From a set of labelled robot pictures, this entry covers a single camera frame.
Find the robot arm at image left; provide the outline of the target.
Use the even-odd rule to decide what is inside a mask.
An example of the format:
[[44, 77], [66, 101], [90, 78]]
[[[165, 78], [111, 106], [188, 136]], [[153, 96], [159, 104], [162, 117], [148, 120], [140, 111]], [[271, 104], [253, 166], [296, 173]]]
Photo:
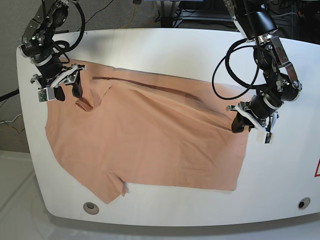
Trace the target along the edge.
[[83, 95], [80, 72], [86, 67], [71, 63], [67, 54], [81, 42], [85, 33], [86, 20], [78, 1], [74, 0], [72, 3], [81, 20], [80, 32], [73, 44], [65, 40], [53, 39], [57, 28], [67, 20], [69, 0], [43, 0], [18, 42], [21, 55], [29, 58], [39, 71], [30, 80], [32, 84], [37, 85], [39, 102], [53, 100], [63, 102], [65, 94], [61, 85], [71, 86], [72, 95], [78, 99]]

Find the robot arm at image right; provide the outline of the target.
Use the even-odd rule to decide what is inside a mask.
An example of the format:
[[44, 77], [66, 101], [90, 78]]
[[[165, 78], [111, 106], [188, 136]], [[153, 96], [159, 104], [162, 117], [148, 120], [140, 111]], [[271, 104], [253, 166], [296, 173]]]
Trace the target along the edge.
[[[241, 133], [245, 127], [256, 128], [271, 133], [278, 119], [278, 109], [285, 102], [293, 102], [302, 90], [293, 64], [275, 32], [278, 27], [272, 16], [263, 7], [265, 0], [226, 0], [224, 1], [232, 21], [243, 39], [233, 43], [226, 55], [221, 59], [229, 76], [244, 92], [226, 100], [236, 100], [254, 90], [256, 94], [250, 101], [241, 101], [236, 105], [229, 105], [228, 110], [236, 112], [231, 124], [233, 133]], [[231, 54], [240, 50], [240, 45], [253, 42], [253, 58], [256, 71], [262, 71], [264, 84], [256, 84], [253, 80], [246, 83], [232, 71], [230, 67]]]

